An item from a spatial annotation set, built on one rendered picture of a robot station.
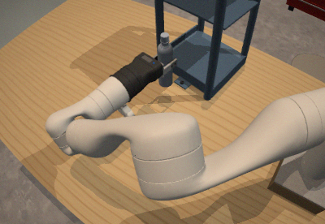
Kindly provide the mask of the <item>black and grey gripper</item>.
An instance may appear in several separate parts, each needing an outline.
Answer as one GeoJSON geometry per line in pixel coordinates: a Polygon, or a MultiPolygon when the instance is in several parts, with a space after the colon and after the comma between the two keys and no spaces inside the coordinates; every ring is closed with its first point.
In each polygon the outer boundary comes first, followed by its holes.
{"type": "Polygon", "coordinates": [[[126,103],[130,102],[147,84],[159,77],[163,78],[176,65],[177,58],[164,66],[158,61],[158,54],[151,57],[142,52],[131,63],[110,75],[96,89],[108,99],[114,112],[118,110],[124,117],[135,116],[126,103]]]}

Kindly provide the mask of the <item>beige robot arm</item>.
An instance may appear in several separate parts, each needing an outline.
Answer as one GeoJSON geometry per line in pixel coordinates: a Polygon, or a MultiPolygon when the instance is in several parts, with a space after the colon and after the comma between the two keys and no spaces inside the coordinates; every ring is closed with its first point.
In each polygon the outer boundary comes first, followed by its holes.
{"type": "Polygon", "coordinates": [[[233,142],[205,157],[198,122],[190,114],[107,119],[113,113],[95,89],[54,112],[45,129],[68,156],[106,157],[128,140],[141,191],[151,200],[192,196],[306,150],[304,173],[325,179],[325,87],[273,101],[233,142]],[[85,119],[75,120],[78,116],[85,119]]]}

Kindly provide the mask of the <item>dark grey cylinder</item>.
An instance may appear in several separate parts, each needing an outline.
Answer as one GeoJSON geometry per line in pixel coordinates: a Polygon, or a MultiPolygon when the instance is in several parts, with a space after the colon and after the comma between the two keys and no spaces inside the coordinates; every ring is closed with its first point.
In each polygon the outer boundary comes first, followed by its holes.
{"type": "MultiPolygon", "coordinates": [[[[161,62],[164,66],[166,66],[171,60],[173,60],[173,48],[169,43],[169,34],[167,32],[163,32],[160,35],[160,44],[158,45],[158,61],[161,62]]],[[[158,78],[158,83],[160,86],[167,88],[172,85],[172,77],[173,77],[173,68],[164,75],[163,78],[158,78]]]]}

